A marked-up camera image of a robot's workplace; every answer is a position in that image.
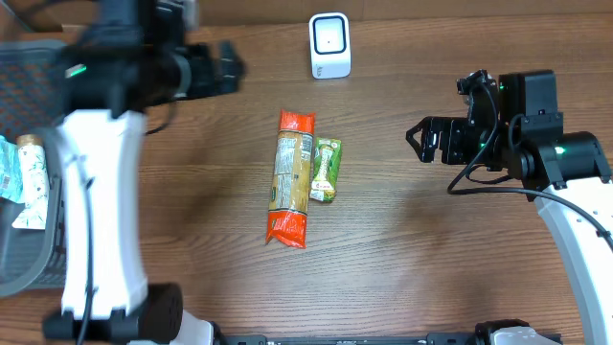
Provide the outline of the green snack packet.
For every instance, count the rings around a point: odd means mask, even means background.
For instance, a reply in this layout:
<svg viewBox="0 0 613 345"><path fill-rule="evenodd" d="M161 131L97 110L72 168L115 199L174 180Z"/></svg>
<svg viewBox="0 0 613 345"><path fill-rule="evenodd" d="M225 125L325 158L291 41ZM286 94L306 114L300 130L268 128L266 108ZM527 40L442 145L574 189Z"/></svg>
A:
<svg viewBox="0 0 613 345"><path fill-rule="evenodd" d="M322 202L332 202L335 199L341 160L340 140L316 138L314 173L309 194L312 199Z"/></svg>

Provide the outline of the light blue wipes packet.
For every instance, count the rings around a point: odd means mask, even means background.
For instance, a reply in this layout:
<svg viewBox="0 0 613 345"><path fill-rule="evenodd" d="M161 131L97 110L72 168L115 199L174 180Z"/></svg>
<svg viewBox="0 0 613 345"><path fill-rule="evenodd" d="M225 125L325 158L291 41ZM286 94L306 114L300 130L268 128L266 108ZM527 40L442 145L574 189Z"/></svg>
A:
<svg viewBox="0 0 613 345"><path fill-rule="evenodd" d="M1 137L0 147L1 197L17 204L24 202L23 179L18 157L18 147Z"/></svg>

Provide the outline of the white tube with gold cap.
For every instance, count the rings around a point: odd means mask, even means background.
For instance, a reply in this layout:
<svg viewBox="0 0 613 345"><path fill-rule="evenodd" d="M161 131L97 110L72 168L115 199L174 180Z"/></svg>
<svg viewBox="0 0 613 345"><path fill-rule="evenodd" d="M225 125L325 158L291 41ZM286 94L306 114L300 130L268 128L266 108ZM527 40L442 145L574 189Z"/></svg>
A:
<svg viewBox="0 0 613 345"><path fill-rule="evenodd" d="M12 226L17 229L44 230L49 202L49 177L42 139L34 134L17 138L23 179L24 209Z"/></svg>

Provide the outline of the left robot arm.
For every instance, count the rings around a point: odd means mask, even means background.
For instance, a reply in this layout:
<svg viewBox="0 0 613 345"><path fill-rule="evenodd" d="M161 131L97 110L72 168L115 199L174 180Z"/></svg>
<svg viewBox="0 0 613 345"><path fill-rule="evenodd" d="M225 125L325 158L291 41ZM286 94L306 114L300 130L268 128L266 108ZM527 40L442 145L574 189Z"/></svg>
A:
<svg viewBox="0 0 613 345"><path fill-rule="evenodd" d="M47 338L113 344L200 344L217 327L184 309L175 283L150 284L139 245L138 170L151 106L238 91L243 63L189 44L192 1L102 0L98 19L57 58L63 74L55 140L65 210L66 279Z"/></svg>

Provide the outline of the orange pasta packet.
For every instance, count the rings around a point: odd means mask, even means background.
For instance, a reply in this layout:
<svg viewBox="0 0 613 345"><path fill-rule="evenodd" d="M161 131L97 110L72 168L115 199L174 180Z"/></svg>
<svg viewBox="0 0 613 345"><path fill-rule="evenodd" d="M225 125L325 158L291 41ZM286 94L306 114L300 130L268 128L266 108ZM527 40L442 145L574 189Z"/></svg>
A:
<svg viewBox="0 0 613 345"><path fill-rule="evenodd" d="M266 241L305 248L315 114L282 109L267 213Z"/></svg>

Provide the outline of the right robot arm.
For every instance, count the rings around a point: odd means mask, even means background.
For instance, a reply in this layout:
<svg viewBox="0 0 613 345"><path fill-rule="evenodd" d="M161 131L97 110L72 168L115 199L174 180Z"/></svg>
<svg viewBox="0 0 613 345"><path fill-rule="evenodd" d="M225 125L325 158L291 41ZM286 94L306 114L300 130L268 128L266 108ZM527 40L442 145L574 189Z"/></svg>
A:
<svg viewBox="0 0 613 345"><path fill-rule="evenodd" d="M455 196L525 196L545 222L575 296L587 344L612 341L612 169L597 137L567 133L552 70L457 81L467 114L425 117L406 132L423 163L441 151L462 170Z"/></svg>

